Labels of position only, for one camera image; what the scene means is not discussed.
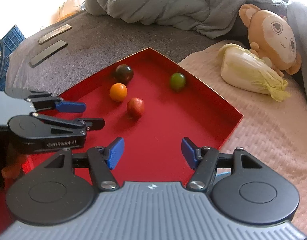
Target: pink blanket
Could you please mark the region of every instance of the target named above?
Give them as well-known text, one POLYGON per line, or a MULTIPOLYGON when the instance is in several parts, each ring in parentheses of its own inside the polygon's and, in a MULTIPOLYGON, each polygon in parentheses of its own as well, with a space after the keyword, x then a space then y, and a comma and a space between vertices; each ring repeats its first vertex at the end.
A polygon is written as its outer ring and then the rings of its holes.
POLYGON ((282 103, 269 95, 248 92, 227 84, 220 76, 218 49, 221 41, 195 52, 179 63, 214 89, 243 115, 241 123, 221 149, 232 153, 244 147, 291 181, 300 192, 300 205, 293 224, 307 234, 307 103, 298 84, 288 76, 291 97, 282 103))

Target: gray fabric surface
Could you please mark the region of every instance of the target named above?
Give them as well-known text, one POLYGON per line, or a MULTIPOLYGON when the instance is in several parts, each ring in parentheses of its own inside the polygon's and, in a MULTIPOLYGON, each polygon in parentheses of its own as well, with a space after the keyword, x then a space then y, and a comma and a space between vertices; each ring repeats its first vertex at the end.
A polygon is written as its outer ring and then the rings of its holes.
POLYGON ((170 26, 127 24, 110 16, 95 17, 83 11, 24 40, 10 56, 6 87, 47 90, 59 95, 97 71, 147 47, 178 63, 218 41, 170 26), (38 38, 64 24, 72 25, 72 29, 39 45, 38 38), (29 61, 34 56, 59 40, 68 46, 37 67, 30 67, 29 61))
POLYGON ((216 38, 231 30, 245 3, 263 4, 263 9, 275 13, 276 7, 286 7, 283 0, 86 0, 86 11, 128 23, 171 25, 216 38))
POLYGON ((297 51, 302 59, 302 76, 294 76, 298 83, 303 84, 307 97, 307 7, 299 2, 291 1, 288 4, 288 24, 294 32, 297 51))

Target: plush monkey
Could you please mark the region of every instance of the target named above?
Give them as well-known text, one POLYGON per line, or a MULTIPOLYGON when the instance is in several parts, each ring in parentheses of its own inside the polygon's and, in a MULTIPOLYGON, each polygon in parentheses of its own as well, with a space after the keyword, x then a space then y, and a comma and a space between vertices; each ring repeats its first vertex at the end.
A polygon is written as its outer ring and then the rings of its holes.
POLYGON ((301 67, 301 56, 297 52, 295 36, 291 27, 277 14, 260 10, 255 5, 244 4, 239 16, 248 28, 248 39, 253 54, 283 77, 297 73, 301 67))

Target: gray ribbed handle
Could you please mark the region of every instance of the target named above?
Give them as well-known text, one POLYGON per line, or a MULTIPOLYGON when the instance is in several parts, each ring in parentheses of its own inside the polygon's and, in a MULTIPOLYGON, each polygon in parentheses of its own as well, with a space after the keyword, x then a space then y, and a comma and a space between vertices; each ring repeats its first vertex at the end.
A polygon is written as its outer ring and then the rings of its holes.
POLYGON ((67 223, 35 227, 15 222, 0 240, 300 240, 289 222, 272 227, 235 223, 203 193, 180 182, 126 182, 100 193, 94 205, 67 223))

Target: orange tomato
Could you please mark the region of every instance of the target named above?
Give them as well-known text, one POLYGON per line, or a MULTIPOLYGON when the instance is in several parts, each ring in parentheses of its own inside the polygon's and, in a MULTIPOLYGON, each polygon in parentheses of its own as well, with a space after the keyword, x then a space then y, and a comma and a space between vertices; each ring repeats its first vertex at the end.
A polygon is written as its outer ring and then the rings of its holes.
POLYGON ((113 84, 110 88, 109 95, 113 101, 122 102, 127 96, 127 88, 121 83, 113 84))

